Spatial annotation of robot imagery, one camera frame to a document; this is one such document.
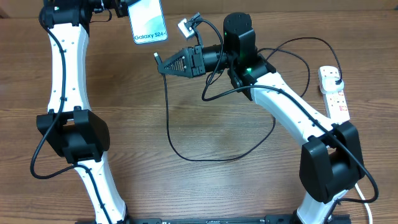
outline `power strip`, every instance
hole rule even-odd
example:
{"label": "power strip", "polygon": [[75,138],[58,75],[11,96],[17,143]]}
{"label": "power strip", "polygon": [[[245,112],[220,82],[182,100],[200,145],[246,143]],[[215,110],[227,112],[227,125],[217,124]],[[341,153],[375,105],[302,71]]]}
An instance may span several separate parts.
{"label": "power strip", "polygon": [[349,120],[347,101],[344,95],[344,82],[339,85],[336,81],[340,78],[338,69],[333,66],[322,66],[318,70],[319,87],[325,102],[326,115],[338,124]]}

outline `wooden surface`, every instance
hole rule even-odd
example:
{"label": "wooden surface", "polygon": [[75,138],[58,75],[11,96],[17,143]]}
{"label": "wooden surface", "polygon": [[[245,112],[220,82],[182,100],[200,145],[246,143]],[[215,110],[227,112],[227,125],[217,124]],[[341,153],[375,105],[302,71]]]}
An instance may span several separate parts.
{"label": "wooden surface", "polygon": [[[398,0],[162,0],[163,12],[171,14],[218,14],[230,12],[299,12],[392,10]],[[0,0],[4,17],[33,18],[43,0]]]}
{"label": "wooden surface", "polygon": [[[222,29],[226,14],[204,16]],[[133,217],[261,217],[291,213],[301,203],[300,147],[277,123],[274,133],[250,155],[235,162],[192,163],[177,157],[165,133],[162,77],[153,53],[166,59],[185,42],[177,30],[183,16],[167,16],[168,41],[135,45],[127,19],[93,24],[86,57],[87,90],[93,111],[111,133],[109,162],[116,186]],[[371,204],[375,223],[398,219],[398,13],[295,12],[252,14],[258,47],[276,47],[301,36],[321,37],[334,46],[346,83],[351,121],[359,130],[366,167],[376,179],[379,200]],[[93,219],[84,185],[74,172],[34,179],[29,163],[41,135],[35,117],[46,112],[51,91],[51,51],[36,19],[0,20],[0,223],[73,223]],[[205,45],[217,44],[200,26]],[[317,69],[335,65],[322,43],[302,40],[285,49],[305,58],[312,69],[304,99],[325,112]],[[302,92],[304,64],[276,54],[271,63],[286,82]],[[268,112],[232,94],[209,103],[200,99],[205,78],[168,77],[170,128],[177,149],[189,158],[235,156],[270,130]],[[230,89],[224,75],[208,95]],[[37,172],[67,166],[46,144]],[[373,190],[359,182],[364,194]],[[358,197],[352,190],[350,197]],[[354,223],[366,223],[363,205],[344,203]]]}

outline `smartphone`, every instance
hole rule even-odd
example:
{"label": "smartphone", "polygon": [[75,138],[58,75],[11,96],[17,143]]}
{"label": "smartphone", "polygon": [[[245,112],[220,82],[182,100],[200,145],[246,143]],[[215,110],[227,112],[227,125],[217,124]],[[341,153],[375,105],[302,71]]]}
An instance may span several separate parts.
{"label": "smartphone", "polygon": [[167,39],[160,0],[140,0],[129,6],[132,38],[136,44]]}

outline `white power strip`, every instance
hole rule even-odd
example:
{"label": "white power strip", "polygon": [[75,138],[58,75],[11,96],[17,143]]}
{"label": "white power strip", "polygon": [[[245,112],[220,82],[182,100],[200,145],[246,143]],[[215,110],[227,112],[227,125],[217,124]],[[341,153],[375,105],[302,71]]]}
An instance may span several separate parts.
{"label": "white power strip", "polygon": [[[319,87],[325,102],[326,114],[333,122],[341,124],[349,120],[347,101],[344,96],[344,82],[339,85],[336,81],[340,78],[339,71],[333,66],[322,66],[318,70]],[[358,183],[355,184],[362,200],[365,200]],[[368,211],[369,224],[373,224],[372,212],[367,203],[364,204]]]}

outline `wooden table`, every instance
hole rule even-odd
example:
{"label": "wooden table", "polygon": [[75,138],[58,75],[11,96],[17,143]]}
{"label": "wooden table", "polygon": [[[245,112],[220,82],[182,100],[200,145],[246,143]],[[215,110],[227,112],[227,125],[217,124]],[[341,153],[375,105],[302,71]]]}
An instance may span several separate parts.
{"label": "wooden table", "polygon": [[[204,15],[222,29],[226,14]],[[153,57],[163,59],[185,42],[177,22],[167,16],[169,39],[151,45],[132,41],[129,22],[115,18],[92,24],[86,56],[87,90],[93,111],[111,133],[109,163],[133,217],[261,217],[291,213],[305,193],[299,179],[300,147],[277,123],[274,133],[250,155],[235,162],[187,162],[167,142],[162,77]],[[398,218],[398,13],[275,12],[252,14],[258,47],[276,47],[301,36],[321,37],[334,46],[346,83],[351,121],[359,130],[366,167],[380,197],[371,209],[376,223]],[[217,44],[200,26],[205,45]],[[310,64],[304,99],[325,112],[317,69],[336,65],[321,42],[301,40],[286,46]],[[304,89],[304,64],[277,53],[270,62],[298,93]],[[200,95],[205,78],[168,77],[170,130],[181,154],[189,158],[228,158],[247,151],[270,130],[269,113],[232,94],[209,103]],[[231,86],[224,75],[209,90]],[[34,179],[30,159],[40,138],[35,117],[46,112],[51,91],[50,42],[36,19],[0,19],[0,223],[73,223],[94,219],[82,181],[71,171],[50,180]],[[37,172],[49,174],[68,164],[46,144]],[[368,180],[359,181],[373,194]],[[348,196],[358,197],[352,190]],[[366,223],[363,205],[344,203],[354,223]]]}

